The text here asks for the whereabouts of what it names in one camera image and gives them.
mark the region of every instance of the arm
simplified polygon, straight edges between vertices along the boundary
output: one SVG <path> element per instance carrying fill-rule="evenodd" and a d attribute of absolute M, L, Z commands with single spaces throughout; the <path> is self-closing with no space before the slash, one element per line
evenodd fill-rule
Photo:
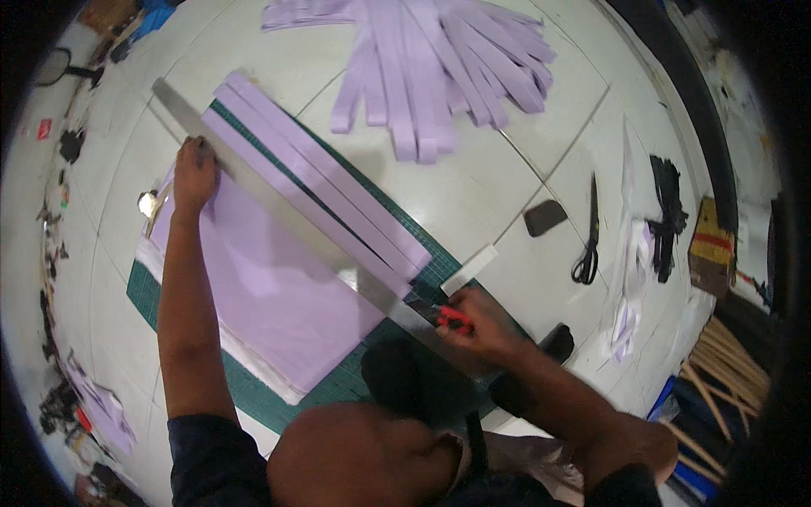
<path fill-rule="evenodd" d="M 440 334 L 518 379 L 531 400 L 526 419 L 575 448 L 586 495 L 612 472 L 633 463 L 647 465 L 657 483 L 673 472 L 676 439 L 664 426 L 614 410 L 534 343 L 522 340 L 498 303 L 481 290 L 460 290 L 451 304 L 471 318 L 474 334 L 461 336 L 447 328 L 440 328 Z"/>
<path fill-rule="evenodd" d="M 200 246 L 200 212 L 216 181 L 213 150 L 202 137 L 186 139 L 174 168 L 175 208 L 166 244 L 157 345 L 169 419 L 211 414 L 239 425 L 225 382 L 217 311 Z"/>

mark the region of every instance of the white tile floor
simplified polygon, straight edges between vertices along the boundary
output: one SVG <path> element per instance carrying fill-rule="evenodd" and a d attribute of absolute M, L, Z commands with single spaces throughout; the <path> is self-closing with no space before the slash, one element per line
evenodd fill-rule
<path fill-rule="evenodd" d="M 65 212 L 62 236 L 71 258 L 60 264 L 56 338 L 99 383 L 114 389 L 139 443 L 119 456 L 133 487 L 152 505 L 169 505 L 171 460 L 166 434 L 163 384 L 155 333 L 126 296 L 135 243 L 143 225 L 138 194 L 163 179 L 184 134 L 152 99 L 150 86 L 164 76 L 200 111 L 211 92 L 235 68 L 256 77 L 264 91 L 323 136 L 416 221 L 464 262 L 494 243 L 498 257 L 478 279 L 536 339 L 556 324 L 568 324 L 577 350 L 567 363 L 621 410 L 644 415 L 664 381 L 689 349 L 697 330 L 685 310 L 689 289 L 686 247 L 677 246 L 676 267 L 665 285 L 645 296 L 637 350 L 622 364 L 605 360 L 596 342 L 600 309 L 607 294 L 620 201 L 623 117 L 630 121 L 639 199 L 634 209 L 657 217 L 648 153 L 670 157 L 677 167 L 684 154 L 649 71 L 637 60 L 615 26 L 586 0 L 499 0 L 538 16 L 558 53 L 550 65 L 556 83 L 547 111 L 527 116 L 510 110 L 506 136 L 473 128 L 456 118 L 457 150 L 437 165 L 393 160 L 384 129 L 358 122 L 350 135 L 328 131 L 340 73 L 350 53 L 349 26 L 298 28 L 261 33 L 266 0 L 195 0 L 183 3 L 161 30 L 139 41 L 129 57 L 109 66 L 92 97 L 88 140 L 69 178 L 75 198 Z M 600 278 L 591 286 L 573 284 L 569 271 L 588 236 L 588 191 L 597 174 Z M 682 178 L 687 178 L 683 171 Z M 696 215 L 692 185 L 681 185 L 682 202 Z M 566 221 L 540 238 L 530 238 L 522 210 L 555 198 Z M 708 302 L 701 301 L 702 307 Z M 239 414 L 242 426 L 268 454 L 278 436 Z M 521 420 L 500 431 L 537 433 Z"/>

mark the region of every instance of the dark shirt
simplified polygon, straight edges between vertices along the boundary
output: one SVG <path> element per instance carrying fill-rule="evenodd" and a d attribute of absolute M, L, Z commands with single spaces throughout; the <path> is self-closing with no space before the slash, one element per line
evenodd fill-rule
<path fill-rule="evenodd" d="M 253 438 L 215 415 L 184 415 L 169 421 L 173 505 L 271 505 L 267 462 Z M 473 505 L 564 505 L 526 474 L 495 473 L 463 483 L 441 507 Z M 647 466 L 628 465 L 609 475 L 586 498 L 586 507 L 661 507 Z"/>

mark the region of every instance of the black scissors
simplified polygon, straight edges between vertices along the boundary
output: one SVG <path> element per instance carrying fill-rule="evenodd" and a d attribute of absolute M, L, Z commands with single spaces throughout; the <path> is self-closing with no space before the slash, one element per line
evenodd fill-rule
<path fill-rule="evenodd" d="M 591 173 L 591 216 L 589 222 L 589 241 L 583 259 L 572 268 L 572 280 L 584 286 L 591 285 L 597 274 L 597 241 L 600 237 L 600 217 L 597 213 L 597 177 Z"/>

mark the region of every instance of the scissors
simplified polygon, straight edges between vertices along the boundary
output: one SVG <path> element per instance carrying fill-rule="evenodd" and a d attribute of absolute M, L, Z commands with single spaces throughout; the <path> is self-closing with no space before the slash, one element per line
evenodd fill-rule
<path fill-rule="evenodd" d="M 447 326 L 452 331 L 462 335 L 473 332 L 473 323 L 470 318 L 456 308 L 439 304 L 429 305 L 420 300 L 412 301 L 408 305 L 435 327 Z"/>
<path fill-rule="evenodd" d="M 597 241 L 600 236 L 600 217 L 597 213 L 597 177 L 591 173 L 591 216 L 589 221 L 589 241 L 582 260 L 572 268 L 572 281 L 584 286 L 591 285 L 597 274 Z"/>

